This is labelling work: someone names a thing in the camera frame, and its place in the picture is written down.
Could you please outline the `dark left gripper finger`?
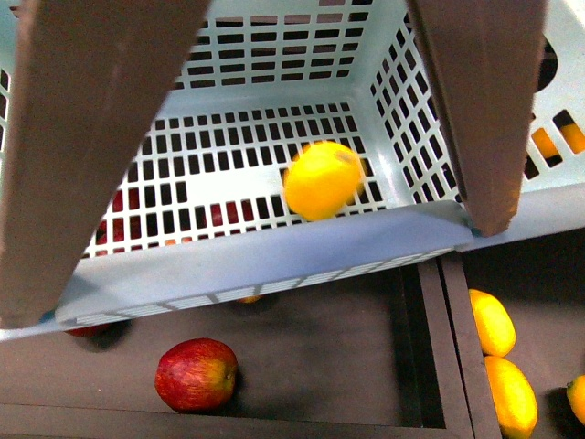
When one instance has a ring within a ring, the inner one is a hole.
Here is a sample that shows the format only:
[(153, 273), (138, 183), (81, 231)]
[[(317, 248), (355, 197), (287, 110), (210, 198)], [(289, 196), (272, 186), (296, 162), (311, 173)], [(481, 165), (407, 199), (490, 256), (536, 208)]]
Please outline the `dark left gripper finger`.
[(484, 237), (518, 208), (545, 1), (410, 1), (408, 11), (456, 182)]
[(1, 186), (1, 325), (53, 309), (175, 84), (206, 1), (24, 1)]

